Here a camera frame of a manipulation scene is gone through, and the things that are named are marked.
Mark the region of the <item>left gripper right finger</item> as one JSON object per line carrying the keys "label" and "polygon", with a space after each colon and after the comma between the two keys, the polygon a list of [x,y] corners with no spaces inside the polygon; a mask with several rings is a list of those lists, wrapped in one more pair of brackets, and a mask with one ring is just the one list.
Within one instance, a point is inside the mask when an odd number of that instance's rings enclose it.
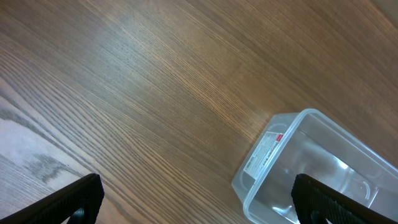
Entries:
{"label": "left gripper right finger", "polygon": [[291,197],[301,224],[397,223],[307,174],[296,176]]}

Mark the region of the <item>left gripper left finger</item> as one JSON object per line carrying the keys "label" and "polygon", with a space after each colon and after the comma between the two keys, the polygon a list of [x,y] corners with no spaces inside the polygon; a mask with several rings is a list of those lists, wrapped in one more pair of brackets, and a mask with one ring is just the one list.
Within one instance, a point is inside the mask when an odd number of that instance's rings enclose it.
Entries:
{"label": "left gripper left finger", "polygon": [[2,224],[95,224],[104,189],[98,174],[88,174],[6,218]]}

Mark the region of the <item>clear plastic container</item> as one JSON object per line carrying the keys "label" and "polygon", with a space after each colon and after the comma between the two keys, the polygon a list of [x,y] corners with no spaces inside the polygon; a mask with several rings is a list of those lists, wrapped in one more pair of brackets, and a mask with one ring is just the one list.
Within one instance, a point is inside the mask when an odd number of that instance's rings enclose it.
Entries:
{"label": "clear plastic container", "polygon": [[275,114],[232,186],[253,223],[298,223],[290,193],[307,174],[397,220],[397,168],[316,109]]}

